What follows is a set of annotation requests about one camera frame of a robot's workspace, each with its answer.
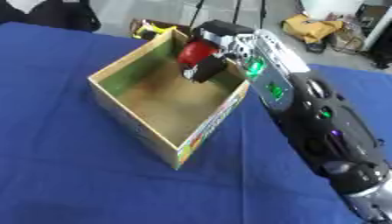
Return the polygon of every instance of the gray floor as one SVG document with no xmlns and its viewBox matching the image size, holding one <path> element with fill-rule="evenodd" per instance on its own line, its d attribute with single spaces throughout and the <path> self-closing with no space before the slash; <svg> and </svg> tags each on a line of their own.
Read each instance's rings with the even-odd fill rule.
<svg viewBox="0 0 392 224">
<path fill-rule="evenodd" d="M 199 0 L 92 0 L 92 6 L 103 23 L 100 33 L 127 37 L 132 18 L 151 18 L 166 22 L 189 24 Z M 231 21 L 234 15 L 236 0 L 206 0 L 196 25 L 209 19 Z M 242 8 L 238 23 L 257 27 L 259 25 L 259 9 L 261 0 L 242 0 Z M 377 70 L 370 61 L 361 56 L 352 56 L 327 49 L 317 55 L 305 51 L 302 43 L 285 35 L 279 28 L 279 22 L 298 12 L 296 0 L 269 0 L 268 15 L 264 23 L 267 28 L 277 34 L 287 46 L 298 53 L 307 63 L 350 67 L 353 69 L 377 71 L 392 74 L 392 69 Z"/>
</svg>

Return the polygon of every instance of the green light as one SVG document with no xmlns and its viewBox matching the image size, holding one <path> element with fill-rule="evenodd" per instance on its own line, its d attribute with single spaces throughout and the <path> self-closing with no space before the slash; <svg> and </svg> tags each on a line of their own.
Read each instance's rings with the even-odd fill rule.
<svg viewBox="0 0 392 224">
<path fill-rule="evenodd" d="M 326 117 L 326 118 L 331 118 L 332 117 L 331 113 L 328 113 L 326 111 L 321 112 L 321 114 L 323 114 L 323 116 Z"/>
<path fill-rule="evenodd" d="M 271 82 L 267 86 L 269 92 L 274 96 L 275 99 L 280 100 L 284 96 L 284 91 L 281 87 L 277 86 L 274 82 Z"/>
<path fill-rule="evenodd" d="M 264 68 L 265 64 L 263 59 L 254 60 L 254 62 L 251 62 L 250 66 L 248 67 L 247 76 L 253 79 L 259 75 L 264 70 Z"/>
</svg>

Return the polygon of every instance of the box wall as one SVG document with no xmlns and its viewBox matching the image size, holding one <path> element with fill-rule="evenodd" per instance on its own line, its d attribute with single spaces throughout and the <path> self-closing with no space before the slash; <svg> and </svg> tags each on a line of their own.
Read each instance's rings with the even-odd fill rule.
<svg viewBox="0 0 392 224">
<path fill-rule="evenodd" d="M 178 148 L 178 163 L 182 165 L 203 144 L 215 129 L 240 104 L 249 89 L 249 83 L 244 81 L 220 107 L 206 119 L 190 137 Z"/>
<path fill-rule="evenodd" d="M 174 146 L 170 146 L 148 129 L 145 124 L 127 113 L 124 108 L 103 93 L 102 89 L 99 89 L 94 83 L 91 83 L 90 86 L 93 89 L 96 101 L 102 108 L 106 109 L 119 123 L 123 124 L 145 146 L 154 150 L 166 163 L 170 164 L 174 169 L 179 166 L 177 151 Z"/>
<path fill-rule="evenodd" d="M 146 74 L 159 67 L 172 54 L 173 41 L 167 39 L 153 51 L 135 60 L 108 78 L 100 81 L 100 85 L 111 95 L 118 96 L 127 88 L 138 83 Z"/>
</svg>

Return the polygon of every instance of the red ball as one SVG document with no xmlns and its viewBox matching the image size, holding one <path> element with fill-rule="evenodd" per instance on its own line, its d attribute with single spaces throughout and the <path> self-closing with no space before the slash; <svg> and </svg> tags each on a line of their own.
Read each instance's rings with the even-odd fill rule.
<svg viewBox="0 0 392 224">
<path fill-rule="evenodd" d="M 178 62 L 194 67 L 204 58 L 217 52 L 218 49 L 205 41 L 193 41 L 184 47 L 183 51 L 178 56 Z"/>
</svg>

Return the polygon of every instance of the blue fabric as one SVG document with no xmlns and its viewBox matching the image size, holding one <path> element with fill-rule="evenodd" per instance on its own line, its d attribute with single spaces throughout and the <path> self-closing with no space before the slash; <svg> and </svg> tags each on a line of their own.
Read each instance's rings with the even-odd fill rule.
<svg viewBox="0 0 392 224">
<path fill-rule="evenodd" d="M 0 37 L 2 224 L 359 223 L 253 91 L 174 171 L 95 104 L 86 80 L 143 41 L 25 24 L 1 25 Z M 313 67 L 392 142 L 391 77 Z"/>
</svg>

